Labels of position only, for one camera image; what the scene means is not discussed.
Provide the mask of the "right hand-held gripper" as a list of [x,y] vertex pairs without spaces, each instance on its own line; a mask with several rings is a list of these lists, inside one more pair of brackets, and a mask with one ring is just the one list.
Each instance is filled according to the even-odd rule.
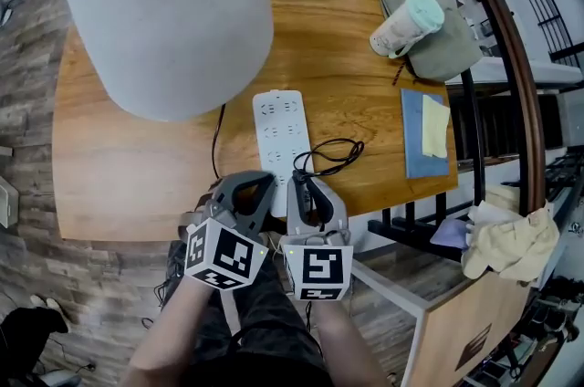
[[288,281],[297,300],[341,300],[353,261],[350,231],[342,231],[349,229],[346,205],[318,177],[308,178],[306,188],[311,199],[307,217],[301,181],[293,174],[287,184],[288,235],[280,240],[280,248]]

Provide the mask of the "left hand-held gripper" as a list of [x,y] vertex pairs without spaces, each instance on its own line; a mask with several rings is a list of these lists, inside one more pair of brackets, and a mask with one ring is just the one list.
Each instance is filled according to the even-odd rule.
[[223,177],[213,200],[199,201],[184,215],[184,274],[219,290],[251,285],[267,256],[259,232],[275,194],[272,173],[243,171]]

